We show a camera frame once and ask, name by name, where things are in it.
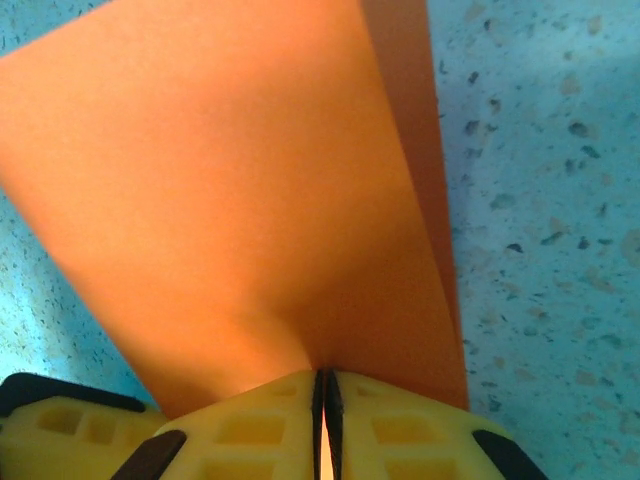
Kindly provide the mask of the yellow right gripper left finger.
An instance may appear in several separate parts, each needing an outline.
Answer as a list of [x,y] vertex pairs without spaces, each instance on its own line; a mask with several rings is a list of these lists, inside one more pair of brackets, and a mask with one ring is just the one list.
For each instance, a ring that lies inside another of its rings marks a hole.
[[302,371],[175,418],[115,479],[319,479],[323,374]]

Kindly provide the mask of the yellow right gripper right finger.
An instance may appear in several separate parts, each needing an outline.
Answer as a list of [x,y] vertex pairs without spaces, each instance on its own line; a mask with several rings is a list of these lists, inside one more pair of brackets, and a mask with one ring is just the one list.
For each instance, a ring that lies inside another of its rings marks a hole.
[[372,378],[324,373],[335,479],[543,479],[500,425]]

